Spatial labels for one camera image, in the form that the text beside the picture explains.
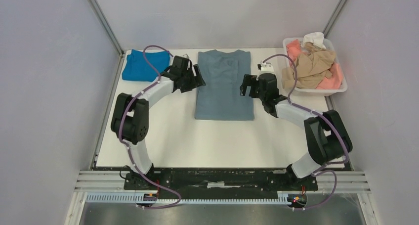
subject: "white wall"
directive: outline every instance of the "white wall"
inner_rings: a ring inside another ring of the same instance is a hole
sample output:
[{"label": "white wall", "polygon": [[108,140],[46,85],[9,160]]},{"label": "white wall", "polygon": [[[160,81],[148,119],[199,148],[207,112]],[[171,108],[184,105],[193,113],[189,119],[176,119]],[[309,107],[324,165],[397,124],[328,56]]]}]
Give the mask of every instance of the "white wall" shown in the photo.
[{"label": "white wall", "polygon": [[63,224],[117,61],[87,0],[0,0],[0,224]]},{"label": "white wall", "polygon": [[348,91],[333,95],[384,225],[418,224],[419,0],[349,0],[329,38]]},{"label": "white wall", "polygon": [[281,47],[323,31],[339,0],[97,0],[122,48]]}]

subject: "white laundry basket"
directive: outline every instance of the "white laundry basket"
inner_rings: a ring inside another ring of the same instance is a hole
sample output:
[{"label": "white laundry basket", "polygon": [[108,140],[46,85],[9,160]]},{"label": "white laundry basket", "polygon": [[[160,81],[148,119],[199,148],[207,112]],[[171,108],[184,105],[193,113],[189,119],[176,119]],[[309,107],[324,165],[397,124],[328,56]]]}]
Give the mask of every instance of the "white laundry basket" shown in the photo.
[{"label": "white laundry basket", "polygon": [[[294,40],[298,40],[298,41],[300,41],[300,44],[301,44],[302,39],[303,38],[286,38],[284,41],[282,41],[282,44],[284,45],[285,54],[287,54],[287,45],[289,43],[293,42]],[[323,44],[326,46],[327,49],[330,49],[330,50],[333,50],[333,51],[335,50],[333,48],[332,42],[329,41],[328,39],[324,39]],[[290,67],[290,62],[288,60],[286,62],[287,62],[287,67]],[[336,56],[335,62],[340,65],[337,56]],[[345,76],[343,76],[343,81],[342,81],[342,84],[340,85],[339,89],[336,89],[336,90],[317,90],[317,89],[295,88],[295,90],[293,91],[293,94],[295,94],[295,95],[323,95],[323,96],[329,96],[329,95],[332,95],[336,92],[344,92],[347,89],[348,89],[348,85],[346,83]]]}]

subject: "beige cloth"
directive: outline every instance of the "beige cloth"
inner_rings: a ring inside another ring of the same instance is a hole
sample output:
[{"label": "beige cloth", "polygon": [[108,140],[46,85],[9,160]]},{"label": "beige cloth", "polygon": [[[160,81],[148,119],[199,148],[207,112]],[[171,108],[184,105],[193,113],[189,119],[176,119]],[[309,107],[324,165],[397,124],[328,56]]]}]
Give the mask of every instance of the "beige cloth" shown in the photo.
[{"label": "beige cloth", "polygon": [[[336,58],[336,52],[317,48],[313,43],[306,43],[305,48],[309,51],[308,54],[299,54],[295,61],[298,77],[296,87],[315,89],[324,77],[332,77],[329,69]],[[293,67],[282,69],[282,87],[290,89],[294,86],[294,81]]]}]

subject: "pile of clothes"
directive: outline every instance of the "pile of clothes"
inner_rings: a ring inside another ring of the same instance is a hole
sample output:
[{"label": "pile of clothes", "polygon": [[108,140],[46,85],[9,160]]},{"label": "pile of clothes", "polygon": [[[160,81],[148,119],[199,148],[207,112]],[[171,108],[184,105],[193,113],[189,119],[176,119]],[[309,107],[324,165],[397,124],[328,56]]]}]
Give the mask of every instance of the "pile of clothes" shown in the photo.
[{"label": "pile of clothes", "polygon": [[[311,33],[303,38],[302,44],[294,40],[287,47],[288,56],[297,66],[297,88],[336,90],[343,81],[340,65],[335,62],[336,52],[323,45],[323,33]],[[295,82],[293,65],[282,70],[282,87],[290,89]]]}]

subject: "folded blue cloth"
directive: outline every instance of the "folded blue cloth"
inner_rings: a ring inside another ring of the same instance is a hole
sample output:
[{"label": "folded blue cloth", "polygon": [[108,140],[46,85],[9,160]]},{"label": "folded blue cloth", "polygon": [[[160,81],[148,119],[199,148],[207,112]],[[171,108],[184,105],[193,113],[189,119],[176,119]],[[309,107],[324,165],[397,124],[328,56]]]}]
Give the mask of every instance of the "folded blue cloth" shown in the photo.
[{"label": "folded blue cloth", "polygon": [[[148,61],[161,73],[170,63],[170,55],[166,51],[146,53]],[[147,81],[152,82],[157,77],[157,73],[145,61],[143,52],[132,50],[126,57],[126,66],[122,71],[122,79],[127,81]]]},{"label": "folded blue cloth", "polygon": [[195,119],[253,120],[253,99],[240,96],[245,74],[250,74],[250,52],[198,53],[198,65],[206,86],[197,90]]}]

